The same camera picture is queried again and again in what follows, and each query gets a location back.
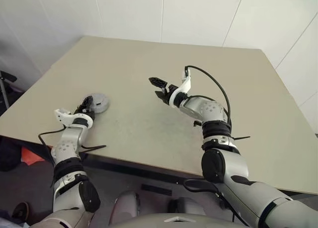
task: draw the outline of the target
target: silver arm segment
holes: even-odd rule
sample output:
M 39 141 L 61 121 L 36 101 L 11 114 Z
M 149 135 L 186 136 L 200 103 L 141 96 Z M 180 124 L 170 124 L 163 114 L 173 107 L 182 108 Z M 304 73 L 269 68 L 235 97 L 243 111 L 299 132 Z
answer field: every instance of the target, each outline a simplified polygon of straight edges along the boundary
M 205 123 L 227 121 L 221 104 L 195 97 L 181 102 L 179 109 L 203 122 L 203 175 L 216 185 L 246 223 L 256 228 L 317 227 L 318 212 L 265 183 L 248 180 L 246 162 L 231 136 L 226 132 L 220 135 L 204 133 Z
M 86 139 L 88 128 L 85 125 L 71 124 L 63 132 L 60 141 L 52 148 L 54 163 L 68 158 L 79 158 L 79 148 Z

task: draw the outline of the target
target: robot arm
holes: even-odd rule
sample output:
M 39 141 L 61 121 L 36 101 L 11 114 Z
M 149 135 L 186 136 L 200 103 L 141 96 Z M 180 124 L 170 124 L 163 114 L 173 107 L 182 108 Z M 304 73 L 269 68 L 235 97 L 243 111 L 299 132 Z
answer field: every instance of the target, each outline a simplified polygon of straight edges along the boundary
M 161 88 L 156 91 L 160 99 L 197 120 L 195 125 L 202 125 L 202 172 L 217 187 L 217 195 L 225 198 L 241 221 L 251 227 L 317 227 L 315 210 L 265 183 L 248 180 L 248 168 L 234 144 L 225 109 L 216 101 L 188 96 L 187 67 L 184 74 L 187 80 L 183 79 L 179 88 L 169 86 L 169 92 L 165 89 L 167 82 L 154 77 L 149 80 Z
M 93 97 L 88 96 L 74 114 L 64 109 L 55 111 L 56 118 L 66 128 L 60 141 L 51 149 L 53 213 L 32 227 L 86 228 L 100 206 L 98 193 L 79 156 L 79 149 L 94 121 L 93 103 Z

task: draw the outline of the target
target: round gray object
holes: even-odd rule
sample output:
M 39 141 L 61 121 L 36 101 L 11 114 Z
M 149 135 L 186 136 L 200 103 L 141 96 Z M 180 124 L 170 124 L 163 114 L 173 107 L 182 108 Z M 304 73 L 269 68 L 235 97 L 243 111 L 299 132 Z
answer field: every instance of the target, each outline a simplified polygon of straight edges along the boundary
M 91 105 L 91 109 L 95 111 L 95 113 L 102 113 L 109 107 L 109 99 L 103 93 L 92 93 L 87 95 L 93 97 L 93 104 Z

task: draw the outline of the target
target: shoe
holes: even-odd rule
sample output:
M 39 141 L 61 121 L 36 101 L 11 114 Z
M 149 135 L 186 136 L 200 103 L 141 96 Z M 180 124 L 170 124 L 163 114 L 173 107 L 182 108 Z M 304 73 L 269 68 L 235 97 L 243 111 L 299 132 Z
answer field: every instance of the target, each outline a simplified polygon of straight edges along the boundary
M 22 222 L 26 222 L 29 216 L 29 204 L 26 202 L 21 202 L 18 204 L 12 213 L 12 218 L 19 219 Z

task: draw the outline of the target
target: orange object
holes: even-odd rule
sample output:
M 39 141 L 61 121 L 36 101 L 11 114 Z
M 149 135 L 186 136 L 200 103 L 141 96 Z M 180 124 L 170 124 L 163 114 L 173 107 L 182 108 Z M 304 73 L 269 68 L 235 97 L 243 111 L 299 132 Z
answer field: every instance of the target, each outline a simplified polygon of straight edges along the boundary
M 25 162 L 29 166 L 35 162 L 44 161 L 43 158 L 26 149 L 25 147 L 21 148 L 21 159 L 22 162 Z

